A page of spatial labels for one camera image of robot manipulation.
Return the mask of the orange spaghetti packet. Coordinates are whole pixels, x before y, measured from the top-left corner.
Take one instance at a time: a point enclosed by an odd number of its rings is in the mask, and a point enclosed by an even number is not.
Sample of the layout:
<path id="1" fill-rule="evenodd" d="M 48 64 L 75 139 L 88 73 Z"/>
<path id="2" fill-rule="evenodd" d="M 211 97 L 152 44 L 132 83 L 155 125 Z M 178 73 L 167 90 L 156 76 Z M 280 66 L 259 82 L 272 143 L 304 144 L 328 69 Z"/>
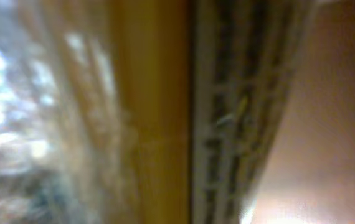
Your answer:
<path id="1" fill-rule="evenodd" d="M 188 1 L 0 1 L 0 223 L 189 223 Z"/>

